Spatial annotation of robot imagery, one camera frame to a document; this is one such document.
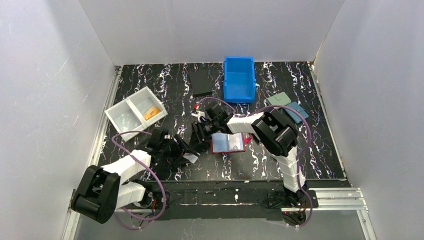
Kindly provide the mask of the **red card holder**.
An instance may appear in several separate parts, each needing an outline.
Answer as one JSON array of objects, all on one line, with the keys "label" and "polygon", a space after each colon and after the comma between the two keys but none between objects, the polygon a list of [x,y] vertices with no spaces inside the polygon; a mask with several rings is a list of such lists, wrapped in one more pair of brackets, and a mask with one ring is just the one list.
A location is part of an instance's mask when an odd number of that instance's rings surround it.
[{"label": "red card holder", "polygon": [[214,133],[211,138],[213,154],[240,153],[246,151],[246,145],[253,139],[249,133]]}]

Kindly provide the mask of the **orange credit card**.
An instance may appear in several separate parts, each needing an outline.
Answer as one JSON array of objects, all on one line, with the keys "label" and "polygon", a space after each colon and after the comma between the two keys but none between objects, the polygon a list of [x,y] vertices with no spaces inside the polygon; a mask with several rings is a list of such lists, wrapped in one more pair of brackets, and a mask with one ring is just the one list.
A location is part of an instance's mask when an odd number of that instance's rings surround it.
[{"label": "orange credit card", "polygon": [[156,106],[152,106],[149,110],[146,111],[146,113],[143,114],[143,118],[148,121],[160,112],[161,110],[159,108],[157,108]]}]

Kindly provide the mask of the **white divided tray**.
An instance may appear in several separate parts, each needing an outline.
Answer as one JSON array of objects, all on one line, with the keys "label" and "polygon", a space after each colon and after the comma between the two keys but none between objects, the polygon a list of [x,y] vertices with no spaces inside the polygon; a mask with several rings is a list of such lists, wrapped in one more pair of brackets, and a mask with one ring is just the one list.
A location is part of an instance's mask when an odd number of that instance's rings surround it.
[{"label": "white divided tray", "polygon": [[[145,120],[143,115],[152,106],[159,108],[161,112]],[[119,134],[123,133],[121,137],[125,142],[168,115],[163,103],[147,86],[109,107],[104,113],[116,131]]]}]

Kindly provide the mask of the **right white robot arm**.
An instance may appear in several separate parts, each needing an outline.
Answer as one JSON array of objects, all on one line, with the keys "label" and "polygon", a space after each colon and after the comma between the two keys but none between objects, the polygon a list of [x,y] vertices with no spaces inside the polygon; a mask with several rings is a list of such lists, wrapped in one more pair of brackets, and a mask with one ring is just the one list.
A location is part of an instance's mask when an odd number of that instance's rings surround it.
[{"label": "right white robot arm", "polygon": [[197,152],[203,152],[215,133],[251,134],[277,160],[284,188],[295,194],[305,194],[306,179],[299,162],[304,151],[297,151],[299,133],[288,112],[296,114],[307,125],[299,112],[284,105],[269,105],[248,115],[237,115],[213,104],[206,109],[207,118],[200,117],[192,123],[189,145]]}]

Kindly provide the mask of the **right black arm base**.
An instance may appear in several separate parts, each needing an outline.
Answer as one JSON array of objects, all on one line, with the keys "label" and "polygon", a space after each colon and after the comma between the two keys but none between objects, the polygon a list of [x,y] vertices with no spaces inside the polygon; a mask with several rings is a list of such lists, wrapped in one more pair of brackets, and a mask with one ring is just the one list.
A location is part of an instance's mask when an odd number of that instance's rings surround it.
[{"label": "right black arm base", "polygon": [[289,190],[271,190],[266,193],[262,206],[267,210],[281,210],[286,225],[301,227],[310,219],[307,212],[319,207],[318,197],[314,190],[305,194],[298,190],[296,193]]}]

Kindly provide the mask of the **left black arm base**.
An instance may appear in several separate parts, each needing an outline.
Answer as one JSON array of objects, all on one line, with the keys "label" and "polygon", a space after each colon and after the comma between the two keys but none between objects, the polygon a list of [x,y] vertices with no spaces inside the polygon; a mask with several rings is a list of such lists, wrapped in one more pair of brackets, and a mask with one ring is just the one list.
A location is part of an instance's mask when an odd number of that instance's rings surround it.
[{"label": "left black arm base", "polygon": [[139,202],[133,202],[125,206],[127,209],[150,209],[160,211],[164,205],[161,191],[148,191]]}]

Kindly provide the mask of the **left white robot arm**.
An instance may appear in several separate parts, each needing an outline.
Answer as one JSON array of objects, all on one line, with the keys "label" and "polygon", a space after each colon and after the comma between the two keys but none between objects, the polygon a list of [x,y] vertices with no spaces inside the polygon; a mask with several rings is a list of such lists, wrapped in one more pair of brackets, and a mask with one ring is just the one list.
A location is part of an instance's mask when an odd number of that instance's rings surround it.
[{"label": "left white robot arm", "polygon": [[100,224],[106,223],[118,209],[139,203],[151,207],[152,222],[161,217],[169,205],[169,193],[150,165],[158,161],[186,163],[196,161],[200,153],[178,134],[155,128],[149,139],[129,151],[117,146],[126,155],[103,165],[89,166],[73,194],[70,208]]}]

